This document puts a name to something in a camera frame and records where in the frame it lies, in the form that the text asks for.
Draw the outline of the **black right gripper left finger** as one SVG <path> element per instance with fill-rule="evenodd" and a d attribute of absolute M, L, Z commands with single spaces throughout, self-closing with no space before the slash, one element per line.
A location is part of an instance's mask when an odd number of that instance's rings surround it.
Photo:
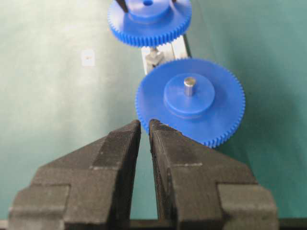
<path fill-rule="evenodd" d="M 9 212 L 11 230 L 104 230 L 130 218 L 138 120 L 35 173 Z"/>

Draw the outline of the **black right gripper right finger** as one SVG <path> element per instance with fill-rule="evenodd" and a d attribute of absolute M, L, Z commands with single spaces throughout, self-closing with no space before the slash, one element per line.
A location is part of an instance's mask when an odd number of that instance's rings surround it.
<path fill-rule="evenodd" d="M 277 230 L 277 207 L 244 163 L 151 120 L 159 219 L 178 230 Z"/>

